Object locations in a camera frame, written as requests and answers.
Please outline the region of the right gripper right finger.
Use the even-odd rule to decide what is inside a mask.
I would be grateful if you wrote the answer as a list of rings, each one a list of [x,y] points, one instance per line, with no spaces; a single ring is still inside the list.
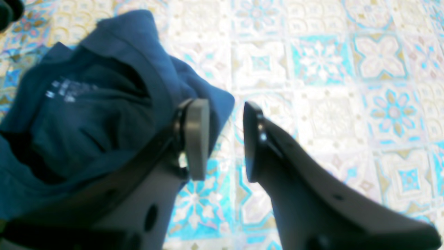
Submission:
[[[366,198],[319,166],[254,102],[243,111],[246,174],[271,198],[284,250],[437,250],[434,226]]]

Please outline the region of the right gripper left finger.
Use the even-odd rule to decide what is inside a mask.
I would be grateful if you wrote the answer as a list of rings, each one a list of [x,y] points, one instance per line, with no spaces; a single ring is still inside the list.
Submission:
[[[95,185],[6,224],[2,250],[160,250],[176,196],[206,178],[210,105],[179,105],[173,123]]]

